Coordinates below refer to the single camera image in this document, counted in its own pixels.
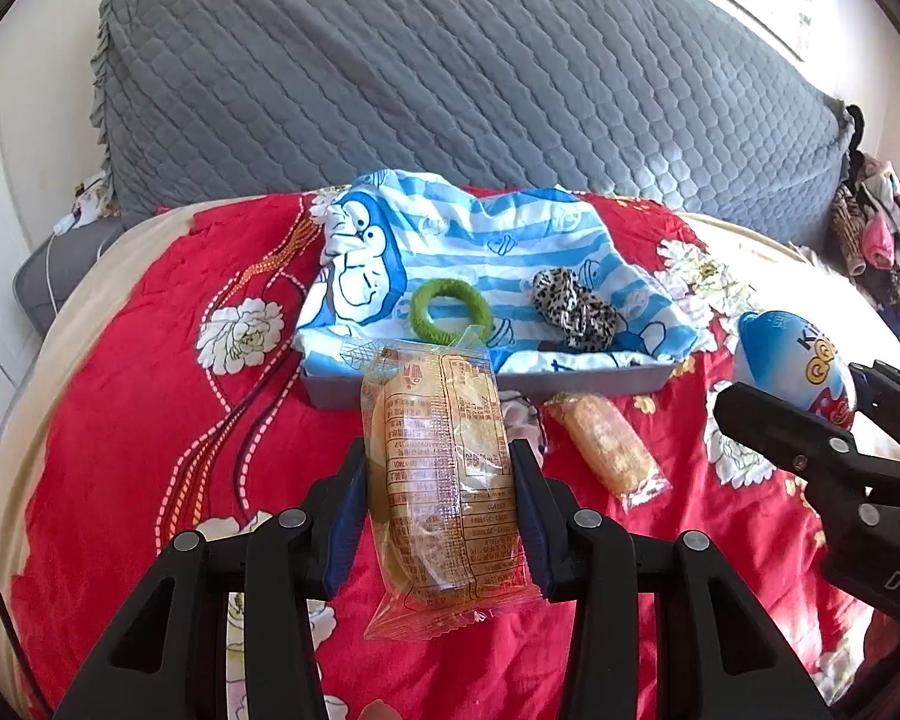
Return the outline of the person's left hand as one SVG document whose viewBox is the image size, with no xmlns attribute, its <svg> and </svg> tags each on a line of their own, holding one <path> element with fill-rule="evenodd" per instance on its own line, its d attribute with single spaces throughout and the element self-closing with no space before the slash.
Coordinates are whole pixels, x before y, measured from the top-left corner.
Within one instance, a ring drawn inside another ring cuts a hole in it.
<svg viewBox="0 0 900 720">
<path fill-rule="evenodd" d="M 359 720 L 403 720 L 403 717 L 386 702 L 377 699 L 362 709 Z"/>
</svg>

